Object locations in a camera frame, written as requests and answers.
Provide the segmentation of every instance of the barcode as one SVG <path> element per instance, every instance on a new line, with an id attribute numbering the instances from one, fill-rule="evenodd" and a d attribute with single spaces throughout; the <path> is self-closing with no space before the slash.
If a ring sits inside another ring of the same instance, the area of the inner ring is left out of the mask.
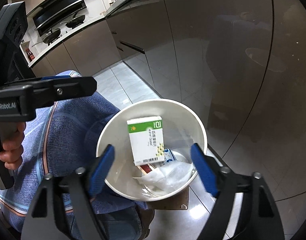
<path id="1" fill-rule="evenodd" d="M 145 159 L 145 160 L 143 160 L 143 162 L 147 163 L 147 162 L 152 162 L 152 161 L 157 161 L 157 160 L 158 160 L 158 158 L 155 157 L 155 158 Z"/>

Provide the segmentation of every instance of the screw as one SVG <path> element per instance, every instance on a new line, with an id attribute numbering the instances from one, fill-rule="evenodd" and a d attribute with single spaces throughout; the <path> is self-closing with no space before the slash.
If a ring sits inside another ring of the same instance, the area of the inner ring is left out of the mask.
<path id="1" fill-rule="evenodd" d="M 61 95 L 63 94 L 63 89 L 58 88 L 58 89 L 57 89 L 57 94 L 58 94 L 59 96 L 61 96 Z"/>
<path id="2" fill-rule="evenodd" d="M 85 172 L 85 168 L 84 167 L 79 167 L 79 168 L 77 168 L 76 170 L 75 170 L 75 173 L 77 173 L 77 174 L 82 174 L 82 173 L 84 173 Z"/>
<path id="3" fill-rule="evenodd" d="M 262 175 L 259 172 L 254 172 L 253 177 L 256 178 L 256 179 L 260 179 L 262 177 Z"/>
<path id="4" fill-rule="evenodd" d="M 228 174 L 228 173 L 231 172 L 230 168 L 229 168 L 229 167 L 226 167 L 226 166 L 222 166 L 222 167 L 220 168 L 220 171 L 221 171 L 222 173 L 224 173 L 224 174 Z"/>
<path id="5" fill-rule="evenodd" d="M 52 173 L 47 173 L 45 174 L 44 178 L 45 179 L 51 179 L 53 177 L 53 174 Z"/>

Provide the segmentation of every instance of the jeans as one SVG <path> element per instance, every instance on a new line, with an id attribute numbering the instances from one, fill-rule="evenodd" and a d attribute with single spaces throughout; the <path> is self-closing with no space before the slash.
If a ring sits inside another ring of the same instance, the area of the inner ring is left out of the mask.
<path id="1" fill-rule="evenodd" d="M 109 240 L 137 240 L 142 234 L 141 222 L 135 206 L 107 214 L 96 215 L 100 227 Z M 67 217 L 72 236 L 82 240 L 74 216 Z"/>

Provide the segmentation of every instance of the cabinet handle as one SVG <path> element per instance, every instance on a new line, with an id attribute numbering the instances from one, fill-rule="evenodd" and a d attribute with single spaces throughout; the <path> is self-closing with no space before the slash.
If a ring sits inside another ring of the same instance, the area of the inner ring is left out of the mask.
<path id="1" fill-rule="evenodd" d="M 145 54 L 144 49 L 142 49 L 142 48 L 140 48 L 140 47 L 138 47 L 138 46 L 132 45 L 132 44 L 127 43 L 127 42 L 125 42 L 125 41 L 120 41 L 120 44 L 123 44 L 123 45 L 125 45 L 126 47 L 129 47 L 129 48 L 131 48 L 131 49 L 133 49 L 133 50 L 136 50 L 136 51 L 138 51 L 138 52 L 140 52 L 140 53 L 142 53 L 142 54 Z"/>

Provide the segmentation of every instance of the frying pan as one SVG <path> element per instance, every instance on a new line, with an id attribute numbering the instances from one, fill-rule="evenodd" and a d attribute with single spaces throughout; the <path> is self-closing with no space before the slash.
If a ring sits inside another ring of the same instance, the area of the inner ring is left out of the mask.
<path id="1" fill-rule="evenodd" d="M 79 15 L 76 17 L 76 14 L 78 12 L 76 12 L 74 15 L 73 15 L 73 18 L 72 20 L 70 20 L 69 22 L 61 22 L 61 23 L 66 23 L 65 26 L 67 28 L 75 28 L 77 27 L 78 25 L 82 24 L 85 20 L 85 15 L 82 14 L 82 15 Z"/>
<path id="2" fill-rule="evenodd" d="M 37 42 L 37 43 L 33 44 L 32 47 L 34 47 L 36 44 L 42 43 L 42 42 L 49 45 L 51 42 L 56 40 L 60 36 L 60 34 L 61 34 L 61 29 L 60 28 L 54 29 L 54 30 L 49 29 L 49 32 L 46 33 L 43 41 L 40 41 L 40 42 Z"/>

